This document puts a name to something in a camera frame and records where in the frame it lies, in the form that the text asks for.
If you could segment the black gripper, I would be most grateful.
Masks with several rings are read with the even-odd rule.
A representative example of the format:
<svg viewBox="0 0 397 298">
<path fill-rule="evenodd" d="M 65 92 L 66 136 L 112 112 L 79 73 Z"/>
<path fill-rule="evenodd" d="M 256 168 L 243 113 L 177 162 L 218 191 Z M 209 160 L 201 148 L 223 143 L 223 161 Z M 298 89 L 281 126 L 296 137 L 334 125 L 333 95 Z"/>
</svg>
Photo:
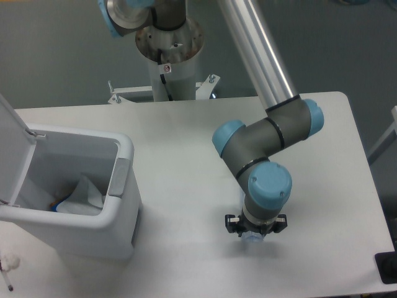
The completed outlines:
<svg viewBox="0 0 397 298">
<path fill-rule="evenodd" d="M 263 223 L 252 223 L 244 214 L 239 216 L 226 214 L 225 227 L 228 233 L 236 233 L 239 237 L 246 232 L 254 232 L 266 236 L 271 232 L 280 233 L 288 227 L 288 222 L 285 214 L 279 214 L 276 219 Z"/>
</svg>

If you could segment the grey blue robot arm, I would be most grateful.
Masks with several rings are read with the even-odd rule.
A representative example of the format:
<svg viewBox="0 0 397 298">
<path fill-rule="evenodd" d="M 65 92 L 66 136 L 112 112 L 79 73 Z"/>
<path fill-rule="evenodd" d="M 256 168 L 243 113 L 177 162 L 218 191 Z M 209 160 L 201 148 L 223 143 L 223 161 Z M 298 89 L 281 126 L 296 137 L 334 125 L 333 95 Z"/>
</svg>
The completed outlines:
<svg viewBox="0 0 397 298">
<path fill-rule="evenodd" d="M 251 125 L 231 120 L 212 142 L 244 192 L 239 215 L 225 216 L 228 232 L 267 235 L 287 226 L 281 212 L 290 197 L 288 170 L 270 157 L 318 133 L 320 107 L 302 99 L 277 57 L 257 1 L 220 1 L 219 7 L 249 73 L 266 117 Z M 99 1 L 115 37 L 135 33 L 136 47 L 149 65 L 155 101 L 197 97 L 193 65 L 203 47 L 200 25 L 187 15 L 185 1 Z"/>
</svg>

